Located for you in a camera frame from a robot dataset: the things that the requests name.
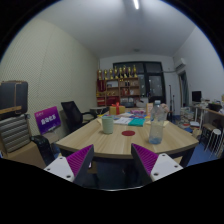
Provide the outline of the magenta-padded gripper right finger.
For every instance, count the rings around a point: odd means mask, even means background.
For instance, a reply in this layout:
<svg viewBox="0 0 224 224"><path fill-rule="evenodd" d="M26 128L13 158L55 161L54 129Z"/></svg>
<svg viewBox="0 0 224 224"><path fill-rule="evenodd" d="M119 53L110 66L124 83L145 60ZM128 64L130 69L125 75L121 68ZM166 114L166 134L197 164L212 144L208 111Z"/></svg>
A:
<svg viewBox="0 0 224 224"><path fill-rule="evenodd" d="M131 144L131 154L136 163L142 185L147 185L182 169L182 166L166 153L157 155L134 143Z"/></svg>

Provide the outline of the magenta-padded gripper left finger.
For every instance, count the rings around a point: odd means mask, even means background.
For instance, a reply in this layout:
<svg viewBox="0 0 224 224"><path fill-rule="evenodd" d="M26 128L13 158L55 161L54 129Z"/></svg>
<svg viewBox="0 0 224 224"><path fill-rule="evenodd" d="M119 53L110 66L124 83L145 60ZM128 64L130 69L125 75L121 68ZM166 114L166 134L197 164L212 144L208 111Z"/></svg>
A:
<svg viewBox="0 0 224 224"><path fill-rule="evenodd" d="M82 186L94 156L94 145L84 147L68 157L59 156L45 171Z"/></svg>

